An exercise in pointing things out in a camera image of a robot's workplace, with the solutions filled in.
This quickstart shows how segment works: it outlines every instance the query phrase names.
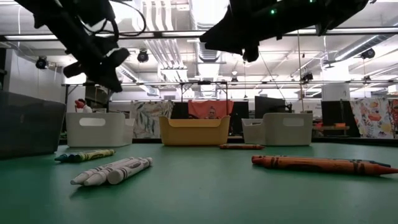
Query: computer monitor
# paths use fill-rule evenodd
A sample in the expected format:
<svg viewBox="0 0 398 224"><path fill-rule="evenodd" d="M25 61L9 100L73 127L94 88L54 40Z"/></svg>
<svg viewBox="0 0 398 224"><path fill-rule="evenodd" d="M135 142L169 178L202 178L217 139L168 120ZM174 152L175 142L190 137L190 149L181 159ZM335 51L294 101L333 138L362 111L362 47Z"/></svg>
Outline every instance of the computer monitor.
<svg viewBox="0 0 398 224"><path fill-rule="evenodd" d="M254 98L255 117L261 119L266 113L286 113L285 100L256 96Z"/></svg>

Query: ceiling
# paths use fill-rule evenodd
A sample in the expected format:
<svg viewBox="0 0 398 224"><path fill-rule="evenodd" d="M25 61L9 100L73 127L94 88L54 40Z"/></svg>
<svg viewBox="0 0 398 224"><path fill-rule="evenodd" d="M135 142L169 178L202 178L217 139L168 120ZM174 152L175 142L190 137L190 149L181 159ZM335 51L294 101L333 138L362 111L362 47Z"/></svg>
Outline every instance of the ceiling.
<svg viewBox="0 0 398 224"><path fill-rule="evenodd" d="M0 1L0 35L11 34L48 34L46 27L34 29L34 21L32 14L18 5L1 5ZM189 6L188 0L172 0L174 6ZM398 1L382 1L378 0L375 4L369 4L363 11L346 21L341 27L383 27L390 25L389 22L396 16ZM192 30L192 18L190 11L181 11L176 7L172 9L172 24L175 30ZM119 23L119 30L133 31L131 19L123 19ZM311 60L315 60L316 65L311 69L314 80L321 80L322 65L319 55L325 52L333 54L358 39L363 38L360 35L333 35L327 37L284 37L282 40L275 39L264 40L259 46L261 56L253 63L244 64L239 55L229 53L221 54L221 64L219 75L216 80L230 80L232 71L237 72L239 81L262 81L274 78L277 81L286 81L296 78L296 71L300 65L305 65ZM139 63L137 61L137 53L141 48L145 48L146 44L143 40L120 40L121 47L127 47L132 50L129 59L126 60L126 66L133 72L136 72L146 82L159 82L161 79L157 75L158 61L150 54L149 61ZM187 67L187 77L190 80L200 78L197 66L197 55L195 51L196 40L193 39L177 39L177 45L184 65ZM44 56L57 66L66 66L75 59L63 53L64 47L60 42L21 42L20 48L25 55L28 56ZM376 56L373 59L351 58L345 61L349 65L349 77L347 80L360 80L364 74L378 71L388 66L398 63L398 35L382 42L373 47ZM398 77L398 71L392 70L378 76L376 79L385 80ZM254 88L254 85L234 86L233 88ZM380 89L386 88L387 85L378 85ZM264 88L276 88L275 86L264 86ZM128 90L139 91L139 88L128 88Z"/></svg>

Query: yellow storage bin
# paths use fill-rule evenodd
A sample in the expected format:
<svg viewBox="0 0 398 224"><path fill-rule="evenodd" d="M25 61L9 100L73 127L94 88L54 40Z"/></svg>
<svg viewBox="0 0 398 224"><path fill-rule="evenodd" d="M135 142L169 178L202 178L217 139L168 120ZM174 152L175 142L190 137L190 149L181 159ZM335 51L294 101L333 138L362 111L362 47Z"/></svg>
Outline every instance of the yellow storage bin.
<svg viewBox="0 0 398 224"><path fill-rule="evenodd" d="M218 146L228 140L229 116L222 119L159 118L165 146Z"/></svg>

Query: green table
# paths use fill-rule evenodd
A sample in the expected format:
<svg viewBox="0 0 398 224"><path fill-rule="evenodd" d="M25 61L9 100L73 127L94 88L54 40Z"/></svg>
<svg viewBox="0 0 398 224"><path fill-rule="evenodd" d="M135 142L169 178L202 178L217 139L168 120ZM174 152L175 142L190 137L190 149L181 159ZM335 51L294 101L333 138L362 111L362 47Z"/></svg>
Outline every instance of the green table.
<svg viewBox="0 0 398 224"><path fill-rule="evenodd" d="M0 223L398 223L398 175L267 170L252 166L254 154L398 167L397 148L315 143L264 151L135 144L81 164L56 164L55 155L11 159L0 161ZM129 156L152 157L154 166L119 185L69 184L81 171Z"/></svg>

